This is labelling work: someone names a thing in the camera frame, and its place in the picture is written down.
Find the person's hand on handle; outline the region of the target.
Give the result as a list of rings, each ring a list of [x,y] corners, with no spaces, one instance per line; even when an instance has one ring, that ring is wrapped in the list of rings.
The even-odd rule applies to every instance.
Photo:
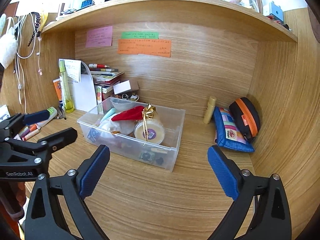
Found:
[[[25,183],[18,182],[16,184],[16,199],[21,207],[24,206],[26,202],[26,194],[25,194]]]

